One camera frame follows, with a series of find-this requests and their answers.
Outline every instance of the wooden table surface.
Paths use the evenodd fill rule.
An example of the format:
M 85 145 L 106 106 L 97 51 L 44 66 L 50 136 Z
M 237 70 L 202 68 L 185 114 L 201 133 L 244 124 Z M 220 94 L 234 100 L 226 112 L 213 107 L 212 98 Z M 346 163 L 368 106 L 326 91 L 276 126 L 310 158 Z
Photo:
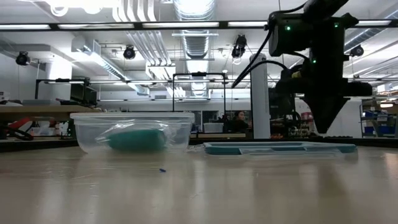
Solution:
M 0 155 L 0 223 L 398 223 L 398 151 L 264 159 L 204 153 Z

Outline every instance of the white pillar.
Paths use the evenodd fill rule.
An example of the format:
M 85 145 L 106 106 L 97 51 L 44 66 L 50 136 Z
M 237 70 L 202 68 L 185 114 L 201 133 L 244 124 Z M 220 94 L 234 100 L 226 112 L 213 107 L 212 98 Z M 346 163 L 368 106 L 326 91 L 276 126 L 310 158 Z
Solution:
M 72 64 L 67 61 L 47 63 L 45 66 L 46 79 L 72 78 Z M 41 99 L 70 100 L 70 85 L 67 84 L 40 84 L 39 96 Z
M 260 54 L 253 65 L 266 59 Z M 271 136 L 267 65 L 262 64 L 251 71 L 251 113 L 254 139 L 268 139 Z

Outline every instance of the red object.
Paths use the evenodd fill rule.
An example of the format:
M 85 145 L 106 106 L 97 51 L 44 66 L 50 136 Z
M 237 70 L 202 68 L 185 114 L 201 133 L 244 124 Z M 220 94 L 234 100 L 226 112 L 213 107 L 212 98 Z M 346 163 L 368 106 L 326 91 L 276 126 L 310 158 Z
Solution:
M 29 118 L 24 118 L 24 119 L 21 119 L 19 121 L 16 121 L 16 122 L 10 124 L 9 127 L 14 128 L 14 129 L 19 129 L 20 127 L 22 127 L 24 124 L 28 123 L 29 121 L 31 121 Z

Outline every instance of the woman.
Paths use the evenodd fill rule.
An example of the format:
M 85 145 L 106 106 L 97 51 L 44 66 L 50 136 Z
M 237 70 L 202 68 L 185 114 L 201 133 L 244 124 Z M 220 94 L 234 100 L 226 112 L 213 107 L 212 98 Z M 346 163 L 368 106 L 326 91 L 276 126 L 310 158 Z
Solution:
M 251 125 L 244 122 L 244 112 L 235 112 L 234 118 L 229 124 L 229 130 L 232 132 L 245 132 L 247 128 L 251 128 Z

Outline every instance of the clear plastic container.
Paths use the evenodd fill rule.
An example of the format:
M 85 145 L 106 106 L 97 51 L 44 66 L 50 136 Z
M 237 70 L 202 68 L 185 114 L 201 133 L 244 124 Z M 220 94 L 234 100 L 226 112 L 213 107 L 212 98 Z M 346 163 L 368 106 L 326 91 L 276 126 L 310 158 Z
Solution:
M 142 139 L 156 142 L 161 134 L 164 149 L 186 149 L 193 113 L 72 113 L 79 146 L 86 152 L 98 149 L 141 150 Z
M 205 123 L 205 133 L 222 133 L 223 123 Z

